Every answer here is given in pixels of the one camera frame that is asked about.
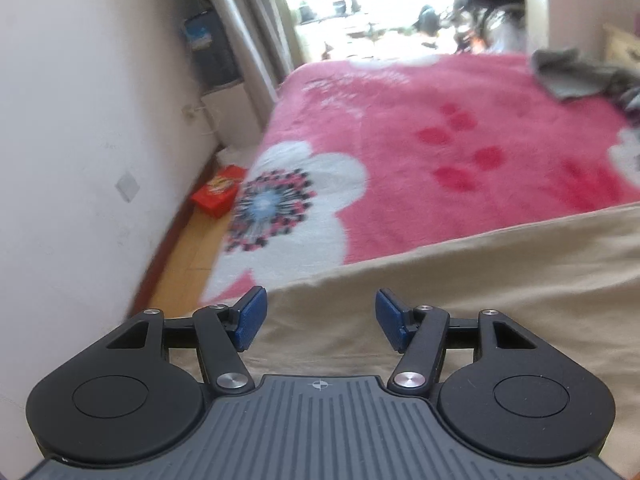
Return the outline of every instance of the crosshair marking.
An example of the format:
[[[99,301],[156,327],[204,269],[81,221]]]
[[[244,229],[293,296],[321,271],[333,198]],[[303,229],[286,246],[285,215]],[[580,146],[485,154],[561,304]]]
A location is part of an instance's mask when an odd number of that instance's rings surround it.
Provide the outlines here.
[[[313,386],[316,390],[324,390],[325,388],[328,388],[331,385],[328,382],[323,381],[322,379],[320,379],[320,380],[312,382],[311,386]]]

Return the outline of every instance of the white cabinet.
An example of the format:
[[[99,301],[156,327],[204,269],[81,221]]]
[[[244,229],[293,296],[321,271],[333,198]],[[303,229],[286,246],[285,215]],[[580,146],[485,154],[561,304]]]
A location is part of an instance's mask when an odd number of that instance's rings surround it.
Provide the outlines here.
[[[263,132],[243,82],[205,94],[202,102],[222,144],[238,150],[260,144]]]

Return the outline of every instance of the black circular housing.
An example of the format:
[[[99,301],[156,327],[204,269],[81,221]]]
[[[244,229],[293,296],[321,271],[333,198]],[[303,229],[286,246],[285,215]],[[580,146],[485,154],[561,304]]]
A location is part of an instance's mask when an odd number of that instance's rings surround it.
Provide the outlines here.
[[[26,406],[46,455],[102,467],[165,452],[203,412],[198,382],[142,348],[89,348],[37,384]]]
[[[607,387],[554,350],[495,349],[442,386],[438,410],[463,440],[513,462],[553,464],[597,452],[615,418]]]

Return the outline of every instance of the wooden floor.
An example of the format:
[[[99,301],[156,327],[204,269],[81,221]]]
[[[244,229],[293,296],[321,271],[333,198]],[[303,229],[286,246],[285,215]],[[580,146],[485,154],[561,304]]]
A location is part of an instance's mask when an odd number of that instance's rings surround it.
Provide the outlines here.
[[[198,209],[193,212],[162,272],[150,308],[161,309],[165,317],[186,316],[198,308],[229,220],[230,214],[216,220]]]

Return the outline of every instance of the metal screw head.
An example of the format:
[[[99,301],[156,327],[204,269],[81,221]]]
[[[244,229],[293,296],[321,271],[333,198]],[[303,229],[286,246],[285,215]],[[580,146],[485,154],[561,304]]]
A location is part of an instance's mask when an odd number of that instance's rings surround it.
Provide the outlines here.
[[[235,390],[237,388],[242,388],[249,382],[249,378],[244,374],[237,374],[235,372],[230,372],[226,374],[220,375],[216,379],[216,383],[221,388],[226,388],[227,390]]]
[[[394,377],[394,382],[403,388],[419,388],[427,379],[417,372],[402,372]]]

